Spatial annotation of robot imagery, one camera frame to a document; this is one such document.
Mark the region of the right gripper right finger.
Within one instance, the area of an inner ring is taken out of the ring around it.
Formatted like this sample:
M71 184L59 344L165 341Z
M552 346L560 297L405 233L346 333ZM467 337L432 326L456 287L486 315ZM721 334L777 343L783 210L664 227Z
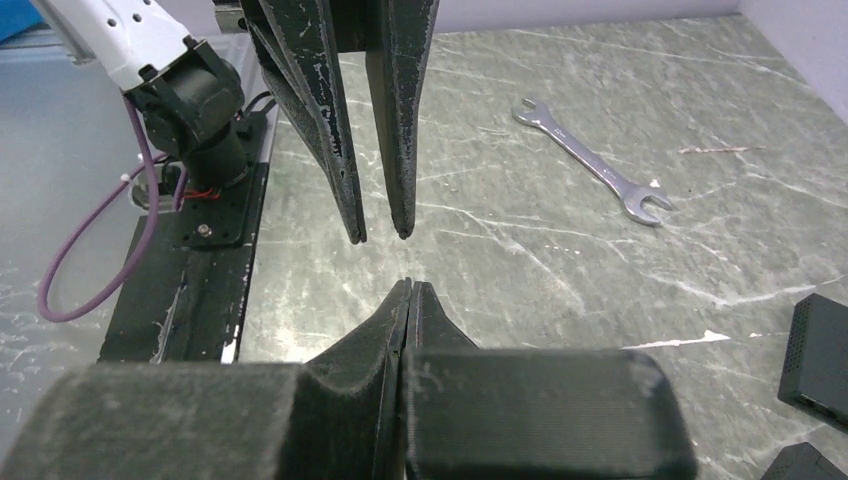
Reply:
M429 282L414 281L409 301L405 348L478 349L446 314Z

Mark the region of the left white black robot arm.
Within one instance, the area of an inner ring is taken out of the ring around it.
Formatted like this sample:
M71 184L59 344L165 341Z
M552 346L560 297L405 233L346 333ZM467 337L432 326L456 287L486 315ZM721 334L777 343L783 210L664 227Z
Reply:
M208 156L234 142L245 95L235 68L155 1L39 1L36 9L81 62L98 60L138 112L153 145L185 160L205 187L244 165ZM438 12L435 1L244 1L264 80L323 170L352 243L367 238L339 57L363 52L394 228L415 227L418 110Z

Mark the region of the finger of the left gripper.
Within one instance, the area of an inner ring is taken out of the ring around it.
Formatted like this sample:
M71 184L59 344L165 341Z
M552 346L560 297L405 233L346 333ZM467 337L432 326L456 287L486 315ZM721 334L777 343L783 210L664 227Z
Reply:
M367 240L328 1L242 1L269 90L324 172L353 244Z
M418 119L439 3L368 1L365 65L394 228L415 227Z

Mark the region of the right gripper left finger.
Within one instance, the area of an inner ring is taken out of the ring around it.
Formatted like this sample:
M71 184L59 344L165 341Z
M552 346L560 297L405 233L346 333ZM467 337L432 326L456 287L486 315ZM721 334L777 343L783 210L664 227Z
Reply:
M397 281L365 321L306 363L309 373L344 395L381 384L389 354L403 343L411 295L412 281Z

